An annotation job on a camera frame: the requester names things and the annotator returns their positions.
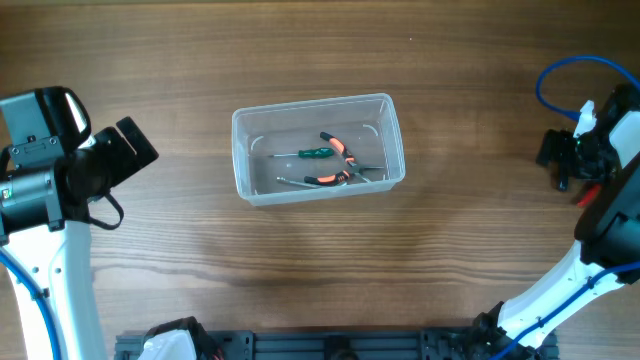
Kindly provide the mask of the red black screwdriver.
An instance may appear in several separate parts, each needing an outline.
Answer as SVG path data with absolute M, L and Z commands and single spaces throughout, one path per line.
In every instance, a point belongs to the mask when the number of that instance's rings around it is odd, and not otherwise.
M 570 160 L 567 152 L 562 150 L 557 155 L 557 189 L 566 192 L 569 185 Z

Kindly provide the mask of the red pruning shears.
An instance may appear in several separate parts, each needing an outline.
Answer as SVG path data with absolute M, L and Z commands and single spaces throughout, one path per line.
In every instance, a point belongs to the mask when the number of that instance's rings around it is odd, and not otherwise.
M 580 208 L 585 208 L 590 205 L 595 198 L 599 195 L 602 189 L 601 184 L 589 185 L 584 194 L 578 199 L 576 205 Z

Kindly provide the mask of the silver socket wrench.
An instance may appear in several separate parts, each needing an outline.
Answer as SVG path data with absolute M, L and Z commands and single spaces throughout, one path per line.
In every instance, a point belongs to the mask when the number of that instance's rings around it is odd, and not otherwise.
M 291 180 L 284 177 L 277 177 L 276 181 L 282 184 L 295 185 L 306 188 L 343 187 L 347 185 L 346 181 L 320 181 L 313 177 L 305 177 L 302 181 Z

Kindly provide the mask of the green handled screwdriver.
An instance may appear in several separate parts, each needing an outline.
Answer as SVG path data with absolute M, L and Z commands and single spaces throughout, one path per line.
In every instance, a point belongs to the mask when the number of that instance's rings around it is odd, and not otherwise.
M 335 151 L 332 148 L 320 147 L 314 149 L 298 150 L 295 153 L 287 154 L 273 154 L 272 158 L 276 157 L 297 157 L 301 159 L 325 159 L 332 157 Z

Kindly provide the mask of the orange black needle-nose pliers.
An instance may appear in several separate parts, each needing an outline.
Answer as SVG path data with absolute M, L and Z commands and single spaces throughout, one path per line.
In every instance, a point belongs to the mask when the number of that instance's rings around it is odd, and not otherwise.
M 337 137 L 327 132 L 321 132 L 319 136 L 331 145 L 337 157 L 340 159 L 341 164 L 335 164 L 333 166 L 333 169 L 335 170 L 334 173 L 305 176 L 303 181 L 306 184 L 321 187 L 333 187 L 346 184 L 352 179 L 358 179 L 364 183 L 372 183 L 372 180 L 365 175 L 365 172 L 369 170 L 385 169 L 384 166 L 364 165 L 360 163 L 353 153 L 347 148 L 345 143 Z

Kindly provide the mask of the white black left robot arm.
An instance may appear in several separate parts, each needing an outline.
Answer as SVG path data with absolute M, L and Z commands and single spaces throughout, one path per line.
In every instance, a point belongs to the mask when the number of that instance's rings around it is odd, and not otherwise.
M 98 133 L 77 95 L 53 86 L 1 101 L 11 138 L 1 151 L 1 263 L 8 270 L 31 359 L 107 356 L 90 275 L 91 216 L 112 188 L 157 151 L 125 117 Z

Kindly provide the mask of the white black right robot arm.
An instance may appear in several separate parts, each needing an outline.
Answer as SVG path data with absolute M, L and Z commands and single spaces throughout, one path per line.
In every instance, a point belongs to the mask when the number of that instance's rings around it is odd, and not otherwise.
M 469 359 L 534 359 L 561 323 L 639 279 L 638 86 L 616 86 L 599 111 L 586 103 L 574 131 L 545 134 L 536 161 L 555 165 L 559 186 L 585 183 L 574 242 L 529 289 L 476 318 Z

